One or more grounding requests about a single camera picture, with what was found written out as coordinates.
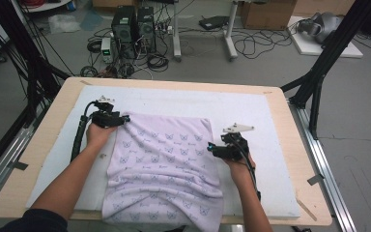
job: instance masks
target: gray floor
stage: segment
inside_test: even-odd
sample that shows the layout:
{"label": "gray floor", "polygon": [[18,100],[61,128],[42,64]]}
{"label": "gray floor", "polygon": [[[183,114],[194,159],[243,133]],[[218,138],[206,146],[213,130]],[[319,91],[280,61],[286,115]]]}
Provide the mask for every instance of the gray floor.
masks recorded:
{"label": "gray floor", "polygon": [[[72,13],[79,22],[86,14],[86,11]],[[47,38],[71,70],[79,73],[88,64],[87,39],[95,31],[109,25],[109,20],[103,20],[94,31],[48,35]],[[193,19],[182,19],[181,25],[198,28]],[[236,20],[236,27],[241,27],[239,20]],[[255,60],[240,55],[230,63],[219,35],[187,33],[181,35],[181,40],[182,62],[177,63],[172,59],[170,47],[167,55],[170,59],[169,69],[166,72],[153,72],[154,80],[282,86],[307,73],[318,58],[299,55],[291,44],[277,46],[272,52],[264,53]],[[371,49],[358,42],[354,44],[363,53],[363,58],[340,58],[328,73],[321,98],[318,133],[357,230],[371,231]],[[66,70],[53,52],[49,51],[49,56],[53,65]],[[97,63],[97,66],[104,67],[101,63]],[[147,72],[137,72],[133,78],[151,77]],[[290,91],[286,96],[293,94],[295,92]],[[0,138],[25,104],[12,64],[0,64]],[[7,221],[0,219],[0,226]],[[292,231],[287,226],[276,225],[273,228],[275,231]],[[312,229],[340,231],[335,221],[329,227]],[[113,229],[92,221],[73,221],[70,227],[70,231],[99,230]]]}

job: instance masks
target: white mat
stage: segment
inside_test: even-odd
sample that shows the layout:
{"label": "white mat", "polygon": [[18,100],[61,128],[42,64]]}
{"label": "white mat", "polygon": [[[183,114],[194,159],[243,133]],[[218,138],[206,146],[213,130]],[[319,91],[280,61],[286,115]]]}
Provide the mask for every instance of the white mat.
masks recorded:
{"label": "white mat", "polygon": [[[155,90],[86,86],[71,111],[58,139],[43,164],[27,207],[30,207],[47,185],[69,164],[71,146],[80,115],[86,105],[101,95],[115,99],[115,111],[135,111],[145,114],[167,116],[201,117],[212,122],[214,143],[221,145],[222,129],[234,123],[252,125],[254,131],[243,132],[251,154],[257,162],[258,189],[262,192],[262,204],[270,218],[296,218],[300,216],[288,169],[277,139],[267,99],[262,95]],[[89,114],[95,111],[90,107]],[[106,170],[113,152],[113,135],[101,151],[100,156],[86,181],[75,209],[101,210],[107,185]],[[240,198],[228,166],[216,160],[221,189],[224,194],[224,215],[243,214]]]}
{"label": "white mat", "polygon": [[[295,32],[297,31],[295,28],[293,30],[289,30],[289,28],[296,22],[302,20],[303,17],[300,16],[291,16],[290,21],[288,22],[288,31],[294,35],[291,35],[291,38],[294,41],[295,46],[297,47],[298,51],[301,55],[320,55],[322,53],[321,45],[316,43],[315,39],[308,36],[305,32]],[[348,47],[343,50],[340,57],[348,57],[348,58],[362,58],[363,54],[354,46],[353,43],[349,43]]]}

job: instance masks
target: dark sleeve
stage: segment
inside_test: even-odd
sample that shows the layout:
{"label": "dark sleeve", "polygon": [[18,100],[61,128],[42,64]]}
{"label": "dark sleeve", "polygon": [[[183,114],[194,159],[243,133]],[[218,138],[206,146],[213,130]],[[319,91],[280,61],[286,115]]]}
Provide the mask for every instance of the dark sleeve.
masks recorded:
{"label": "dark sleeve", "polygon": [[31,209],[22,218],[13,220],[0,228],[0,232],[67,232],[68,222],[48,210]]}

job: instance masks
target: computer tower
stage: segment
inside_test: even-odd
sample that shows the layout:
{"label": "computer tower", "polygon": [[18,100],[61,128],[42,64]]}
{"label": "computer tower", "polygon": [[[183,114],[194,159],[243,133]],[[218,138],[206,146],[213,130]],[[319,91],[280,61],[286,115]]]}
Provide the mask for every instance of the computer tower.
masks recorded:
{"label": "computer tower", "polygon": [[155,18],[153,7],[142,7],[137,12],[137,23],[141,39],[141,49],[156,52]]}
{"label": "computer tower", "polygon": [[120,57],[136,58],[135,43],[140,38],[134,6],[118,6],[111,23],[114,39]]}

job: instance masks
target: white towel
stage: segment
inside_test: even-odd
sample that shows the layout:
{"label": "white towel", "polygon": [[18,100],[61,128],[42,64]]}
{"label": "white towel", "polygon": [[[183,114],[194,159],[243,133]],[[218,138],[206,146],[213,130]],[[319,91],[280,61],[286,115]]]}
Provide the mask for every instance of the white towel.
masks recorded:
{"label": "white towel", "polygon": [[216,232],[223,212],[208,119],[127,112],[119,127],[102,207],[103,220],[142,231],[187,225]]}

